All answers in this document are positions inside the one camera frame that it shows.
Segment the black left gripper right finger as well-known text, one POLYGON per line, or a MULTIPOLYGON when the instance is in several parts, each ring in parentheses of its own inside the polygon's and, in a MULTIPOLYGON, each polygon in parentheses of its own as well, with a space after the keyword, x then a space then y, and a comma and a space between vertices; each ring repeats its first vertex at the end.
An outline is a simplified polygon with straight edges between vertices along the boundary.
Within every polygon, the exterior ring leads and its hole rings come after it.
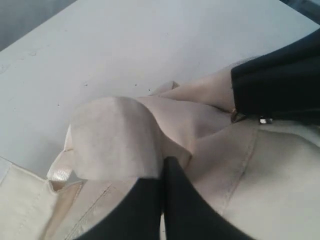
POLYGON ((163 163, 163 213, 168 240, 249 240, 201 197, 175 157, 163 163))

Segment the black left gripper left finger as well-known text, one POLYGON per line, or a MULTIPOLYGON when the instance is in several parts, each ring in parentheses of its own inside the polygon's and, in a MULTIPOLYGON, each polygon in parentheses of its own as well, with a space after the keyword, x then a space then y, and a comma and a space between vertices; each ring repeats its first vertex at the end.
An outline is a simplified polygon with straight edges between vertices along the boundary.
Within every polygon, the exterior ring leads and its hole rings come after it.
POLYGON ((159 240, 163 182, 138 179, 122 201, 81 240, 159 240))

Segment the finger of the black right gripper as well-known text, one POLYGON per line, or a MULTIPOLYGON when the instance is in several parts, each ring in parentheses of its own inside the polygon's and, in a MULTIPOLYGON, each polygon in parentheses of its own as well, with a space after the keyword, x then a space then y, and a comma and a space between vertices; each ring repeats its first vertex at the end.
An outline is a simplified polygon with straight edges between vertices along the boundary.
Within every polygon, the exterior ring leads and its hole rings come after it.
POLYGON ((235 110, 248 117, 320 123, 320 43, 296 42, 231 70, 235 110))

